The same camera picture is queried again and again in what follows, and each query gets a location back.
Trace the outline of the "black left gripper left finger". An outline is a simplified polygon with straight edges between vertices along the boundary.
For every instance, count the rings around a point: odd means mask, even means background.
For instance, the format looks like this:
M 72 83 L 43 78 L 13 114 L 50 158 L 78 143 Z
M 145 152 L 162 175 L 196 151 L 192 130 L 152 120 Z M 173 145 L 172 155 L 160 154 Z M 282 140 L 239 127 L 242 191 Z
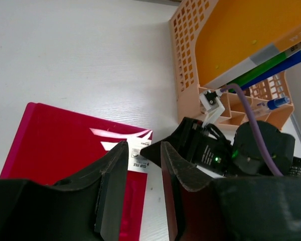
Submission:
M 127 167 L 122 141 L 53 185 L 0 179 L 0 240 L 118 240 Z

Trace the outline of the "blue capped pen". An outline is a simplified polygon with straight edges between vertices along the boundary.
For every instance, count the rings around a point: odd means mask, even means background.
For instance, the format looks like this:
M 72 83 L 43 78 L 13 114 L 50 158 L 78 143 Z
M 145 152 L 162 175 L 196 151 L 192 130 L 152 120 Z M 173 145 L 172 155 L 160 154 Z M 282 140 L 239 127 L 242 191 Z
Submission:
M 275 98 L 275 99 L 268 100 L 268 101 L 262 101 L 253 108 L 253 113 L 255 115 L 264 115 L 264 114 L 269 113 L 272 110 L 275 110 L 285 104 L 288 104 L 289 101 L 290 101 L 290 98 L 287 96 L 284 96 L 281 98 Z

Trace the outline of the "orange folder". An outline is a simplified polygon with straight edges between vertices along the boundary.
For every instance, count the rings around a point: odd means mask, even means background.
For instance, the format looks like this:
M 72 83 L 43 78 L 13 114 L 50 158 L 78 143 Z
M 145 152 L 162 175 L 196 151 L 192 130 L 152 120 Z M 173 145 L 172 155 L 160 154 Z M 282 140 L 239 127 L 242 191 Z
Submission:
M 218 88 L 301 42 L 301 1 L 208 1 L 203 9 L 201 86 Z

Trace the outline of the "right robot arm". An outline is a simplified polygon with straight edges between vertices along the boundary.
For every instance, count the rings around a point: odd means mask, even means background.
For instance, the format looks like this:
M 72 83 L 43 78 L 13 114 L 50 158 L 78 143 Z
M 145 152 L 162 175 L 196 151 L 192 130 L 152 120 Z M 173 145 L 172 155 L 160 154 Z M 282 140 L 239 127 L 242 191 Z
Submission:
M 295 138 L 261 120 L 241 124 L 230 141 L 216 125 L 185 117 L 162 141 L 189 163 L 219 176 L 301 176 Z

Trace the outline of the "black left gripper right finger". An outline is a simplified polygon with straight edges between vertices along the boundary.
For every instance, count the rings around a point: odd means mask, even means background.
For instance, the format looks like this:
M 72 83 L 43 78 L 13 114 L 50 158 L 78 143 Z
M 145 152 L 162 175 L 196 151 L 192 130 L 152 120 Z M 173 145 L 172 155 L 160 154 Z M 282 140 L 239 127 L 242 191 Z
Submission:
M 301 176 L 212 178 L 168 142 L 161 165 L 170 240 L 301 240 Z

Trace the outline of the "blue folder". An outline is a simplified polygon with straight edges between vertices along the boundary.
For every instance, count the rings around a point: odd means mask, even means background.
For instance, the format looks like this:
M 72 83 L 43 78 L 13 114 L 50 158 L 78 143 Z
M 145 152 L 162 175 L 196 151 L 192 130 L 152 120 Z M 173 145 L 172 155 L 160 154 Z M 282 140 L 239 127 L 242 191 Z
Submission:
M 295 45 L 284 52 L 287 58 L 282 61 L 281 63 L 277 64 L 276 66 L 272 67 L 265 73 L 259 75 L 258 77 L 254 78 L 252 81 L 248 82 L 247 84 L 241 86 L 242 90 L 245 90 L 273 75 L 276 75 L 284 70 L 287 70 L 299 63 L 301 63 L 301 47 Z

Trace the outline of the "peach plastic desk organizer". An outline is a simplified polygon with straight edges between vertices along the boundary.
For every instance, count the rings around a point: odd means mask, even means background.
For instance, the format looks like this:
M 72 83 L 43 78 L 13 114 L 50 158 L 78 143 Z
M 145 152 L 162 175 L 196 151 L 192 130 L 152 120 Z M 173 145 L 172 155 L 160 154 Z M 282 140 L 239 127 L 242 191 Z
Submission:
M 199 94 L 212 88 L 205 88 L 199 82 L 195 51 L 196 41 L 201 28 L 210 18 L 212 12 L 216 12 L 214 9 L 219 2 L 221 1 L 182 1 L 169 21 L 179 123 L 184 117 L 192 117 L 202 121 L 206 117 L 199 100 Z M 279 79 L 274 80 L 273 87 L 283 87 L 282 93 L 291 97 L 284 73 L 280 73 Z M 274 98 L 271 96 L 268 80 L 259 84 L 256 90 L 261 90 L 262 93 L 246 96 L 252 107 L 264 99 Z M 223 94 L 221 101 L 225 111 L 218 117 L 215 125 L 222 130 L 235 131 L 247 119 L 243 105 L 234 93 Z M 281 130 L 293 113 L 293 110 L 294 105 L 291 102 L 259 117 L 258 120 L 267 121 Z

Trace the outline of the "red folder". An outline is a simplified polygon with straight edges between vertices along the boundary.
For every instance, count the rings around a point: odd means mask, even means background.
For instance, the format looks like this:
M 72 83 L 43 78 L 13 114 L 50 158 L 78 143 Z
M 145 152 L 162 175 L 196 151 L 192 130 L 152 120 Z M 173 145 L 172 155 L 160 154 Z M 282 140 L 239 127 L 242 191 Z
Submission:
M 118 240 L 139 240 L 146 189 L 146 161 L 139 150 L 151 130 L 87 116 L 42 103 L 29 103 L 0 179 L 53 185 L 102 158 L 119 142 L 128 143 L 128 167 Z

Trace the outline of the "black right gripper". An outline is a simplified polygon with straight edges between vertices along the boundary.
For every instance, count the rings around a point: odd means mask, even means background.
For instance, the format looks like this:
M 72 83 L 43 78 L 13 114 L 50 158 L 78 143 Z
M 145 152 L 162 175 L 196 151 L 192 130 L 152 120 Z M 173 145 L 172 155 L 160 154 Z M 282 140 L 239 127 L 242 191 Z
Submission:
M 231 162 L 231 142 L 214 124 L 202 124 L 201 120 L 185 117 L 170 136 L 142 148 L 140 155 L 162 167 L 162 143 L 171 144 L 188 162 L 223 176 Z

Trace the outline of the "green clip file folder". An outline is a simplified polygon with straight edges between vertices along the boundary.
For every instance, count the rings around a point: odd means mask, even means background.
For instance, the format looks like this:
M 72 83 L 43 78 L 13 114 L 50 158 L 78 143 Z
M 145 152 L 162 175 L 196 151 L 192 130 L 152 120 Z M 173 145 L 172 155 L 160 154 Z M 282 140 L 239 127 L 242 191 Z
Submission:
M 239 86 L 243 86 L 248 82 L 252 81 L 254 78 L 258 77 L 259 75 L 265 73 L 272 67 L 276 66 L 277 64 L 281 63 L 287 58 L 284 52 L 274 56 L 273 58 L 265 61 L 264 63 L 258 65 L 257 67 L 253 68 L 252 70 L 244 73 L 243 75 L 235 78 L 231 83 L 238 84 Z

